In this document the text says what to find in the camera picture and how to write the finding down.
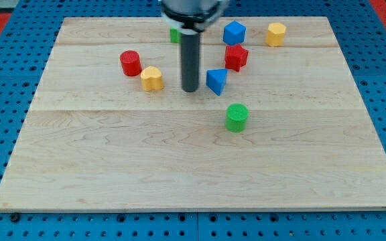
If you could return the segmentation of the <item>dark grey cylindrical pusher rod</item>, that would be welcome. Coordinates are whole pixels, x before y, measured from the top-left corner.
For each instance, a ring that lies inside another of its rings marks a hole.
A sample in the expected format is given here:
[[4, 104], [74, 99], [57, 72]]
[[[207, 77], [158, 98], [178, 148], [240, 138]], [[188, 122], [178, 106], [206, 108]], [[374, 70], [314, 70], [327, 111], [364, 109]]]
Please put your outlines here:
[[184, 92], [195, 92], [199, 87], [200, 34], [182, 34], [180, 43], [181, 83]]

